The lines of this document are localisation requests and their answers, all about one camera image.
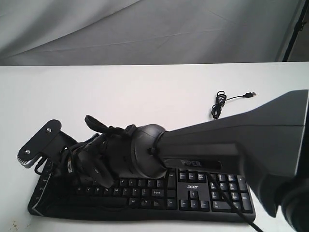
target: white table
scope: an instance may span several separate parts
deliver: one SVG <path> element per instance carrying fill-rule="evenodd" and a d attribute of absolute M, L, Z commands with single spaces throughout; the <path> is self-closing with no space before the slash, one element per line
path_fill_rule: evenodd
<path fill-rule="evenodd" d="M 20 147 L 48 120 L 78 141 L 94 132 L 89 114 L 104 124 L 157 123 L 167 130 L 210 120 L 217 91 L 228 97 L 254 91 L 251 99 L 225 105 L 222 116 L 251 110 L 294 89 L 309 88 L 309 62 L 170 66 L 0 67 L 0 231 L 1 232 L 251 232 L 246 224 L 145 221 L 89 222 L 34 217 L 27 204 L 37 182 L 23 168 Z M 253 196 L 256 224 L 266 232 L 293 231 L 282 213 L 268 216 Z"/>

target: gray curtain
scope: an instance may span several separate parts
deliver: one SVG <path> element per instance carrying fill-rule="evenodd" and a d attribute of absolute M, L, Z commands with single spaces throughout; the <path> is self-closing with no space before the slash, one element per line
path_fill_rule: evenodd
<path fill-rule="evenodd" d="M 0 65 L 281 61 L 303 4 L 0 0 Z"/>

